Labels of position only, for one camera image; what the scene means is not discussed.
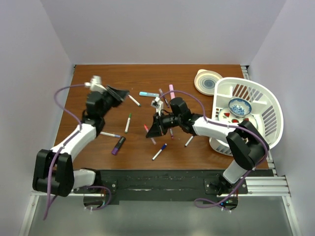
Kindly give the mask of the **pink marker pen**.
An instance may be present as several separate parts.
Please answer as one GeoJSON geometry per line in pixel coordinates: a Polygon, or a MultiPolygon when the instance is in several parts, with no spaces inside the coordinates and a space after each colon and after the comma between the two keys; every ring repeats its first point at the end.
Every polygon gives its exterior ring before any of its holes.
{"type": "MultiPolygon", "coordinates": [[[[146,132],[148,133],[148,132],[149,132],[149,129],[148,129],[148,127],[147,127],[146,124],[144,124],[144,128],[145,128],[146,132]]],[[[150,138],[150,139],[151,139],[151,141],[153,142],[154,145],[157,144],[154,138],[150,138]]]]}

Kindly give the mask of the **teal tip white marker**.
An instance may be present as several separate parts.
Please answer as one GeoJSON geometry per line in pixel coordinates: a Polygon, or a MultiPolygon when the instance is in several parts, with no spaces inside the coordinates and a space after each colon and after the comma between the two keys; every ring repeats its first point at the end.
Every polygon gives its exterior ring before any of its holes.
{"type": "Polygon", "coordinates": [[[140,104],[135,98],[133,98],[130,94],[128,95],[128,97],[129,97],[138,107],[141,107],[141,104],[140,104]]]}

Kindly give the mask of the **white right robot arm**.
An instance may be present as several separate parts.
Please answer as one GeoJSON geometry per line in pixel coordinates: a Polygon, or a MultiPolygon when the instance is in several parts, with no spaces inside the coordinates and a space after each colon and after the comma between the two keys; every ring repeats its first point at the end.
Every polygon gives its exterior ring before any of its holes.
{"type": "Polygon", "coordinates": [[[210,183],[219,195],[231,193],[241,177],[256,167],[268,153],[268,144],[250,121],[237,125],[214,121],[192,113],[180,97],[171,100],[170,112],[164,110],[163,102],[158,97],[151,102],[151,106],[156,112],[146,138],[164,136],[170,128],[180,127],[193,136],[205,136],[228,144],[234,160],[217,180],[210,183]]]}

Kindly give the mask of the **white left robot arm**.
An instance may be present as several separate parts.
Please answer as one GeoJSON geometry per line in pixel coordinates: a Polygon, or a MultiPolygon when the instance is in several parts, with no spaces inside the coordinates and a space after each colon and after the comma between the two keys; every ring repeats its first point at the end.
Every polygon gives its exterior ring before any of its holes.
{"type": "Polygon", "coordinates": [[[86,108],[74,131],[51,149],[37,153],[32,187],[48,195],[66,197],[73,189],[85,187],[91,193],[102,187],[99,171],[75,170],[73,161],[77,155],[96,139],[105,126],[104,116],[113,107],[118,107],[129,95],[129,90],[111,86],[90,85],[86,108]]]}

